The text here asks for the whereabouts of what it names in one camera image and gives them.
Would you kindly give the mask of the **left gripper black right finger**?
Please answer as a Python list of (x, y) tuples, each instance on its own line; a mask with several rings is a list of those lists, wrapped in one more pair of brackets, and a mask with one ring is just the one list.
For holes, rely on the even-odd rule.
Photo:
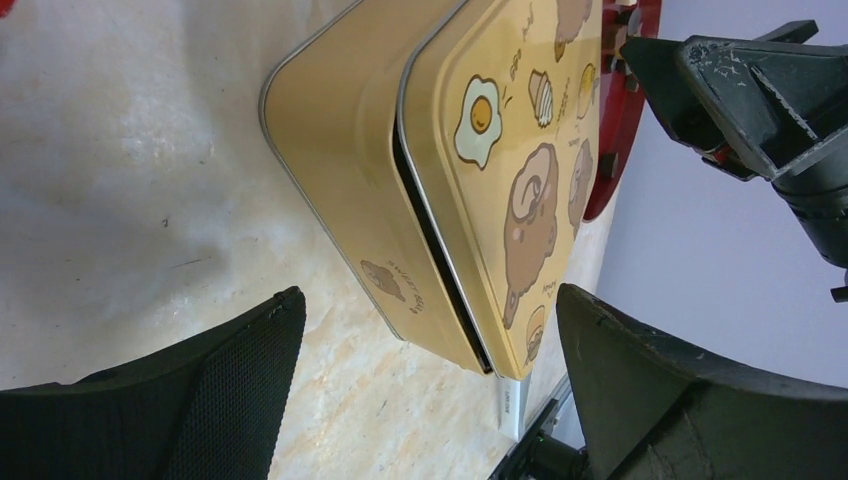
[(843, 479), (847, 391), (712, 353), (562, 285), (593, 479)]

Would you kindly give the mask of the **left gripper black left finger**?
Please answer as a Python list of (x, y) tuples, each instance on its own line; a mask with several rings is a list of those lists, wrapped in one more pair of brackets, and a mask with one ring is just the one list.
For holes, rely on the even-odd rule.
[(73, 384), (1, 394), (5, 479), (264, 479), (306, 323), (297, 287)]

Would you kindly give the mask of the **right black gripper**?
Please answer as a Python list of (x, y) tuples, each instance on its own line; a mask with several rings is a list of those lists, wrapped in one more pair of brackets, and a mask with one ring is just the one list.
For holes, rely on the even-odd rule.
[(812, 20), (756, 39), (635, 37), (620, 53), (667, 135), (772, 182), (820, 256), (847, 268), (847, 48)]

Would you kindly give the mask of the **yellow bear tin lid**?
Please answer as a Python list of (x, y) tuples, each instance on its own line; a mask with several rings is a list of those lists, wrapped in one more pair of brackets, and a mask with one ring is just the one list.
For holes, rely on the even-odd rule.
[(539, 352), (596, 177), (603, 5), (463, 1), (412, 52), (396, 125), (486, 370)]

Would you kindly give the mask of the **gold chocolate tin box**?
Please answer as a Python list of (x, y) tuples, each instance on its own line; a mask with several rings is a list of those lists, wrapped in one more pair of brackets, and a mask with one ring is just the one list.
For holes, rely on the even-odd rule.
[(457, 1), (356, 1), (265, 81), (266, 141), (392, 334), (493, 372), (401, 119), (411, 59)]

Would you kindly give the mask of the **silver metal tongs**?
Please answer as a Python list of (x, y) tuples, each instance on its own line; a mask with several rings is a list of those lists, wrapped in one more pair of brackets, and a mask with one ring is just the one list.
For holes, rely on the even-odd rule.
[(518, 442), (526, 432), (526, 410), (532, 374), (522, 380), (497, 378), (498, 428), (507, 438)]

